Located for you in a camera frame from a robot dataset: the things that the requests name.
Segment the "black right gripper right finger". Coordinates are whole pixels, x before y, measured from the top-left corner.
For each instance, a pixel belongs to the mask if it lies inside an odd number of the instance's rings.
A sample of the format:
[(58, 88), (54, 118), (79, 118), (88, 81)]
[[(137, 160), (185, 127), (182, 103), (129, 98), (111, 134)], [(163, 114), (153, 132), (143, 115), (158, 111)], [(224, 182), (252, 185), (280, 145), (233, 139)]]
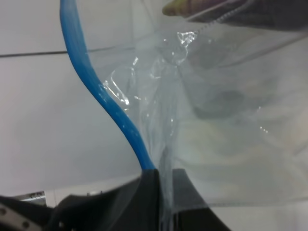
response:
[(230, 231), (194, 187), (184, 169), (173, 170), (173, 230)]

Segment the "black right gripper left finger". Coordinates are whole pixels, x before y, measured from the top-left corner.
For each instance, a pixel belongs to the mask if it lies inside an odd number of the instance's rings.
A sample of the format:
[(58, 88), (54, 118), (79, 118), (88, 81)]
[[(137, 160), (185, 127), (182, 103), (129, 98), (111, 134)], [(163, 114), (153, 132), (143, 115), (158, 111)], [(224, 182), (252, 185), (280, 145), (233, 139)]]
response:
[(157, 170), (93, 196), (70, 195), (52, 210), (47, 231), (157, 231), (160, 184)]

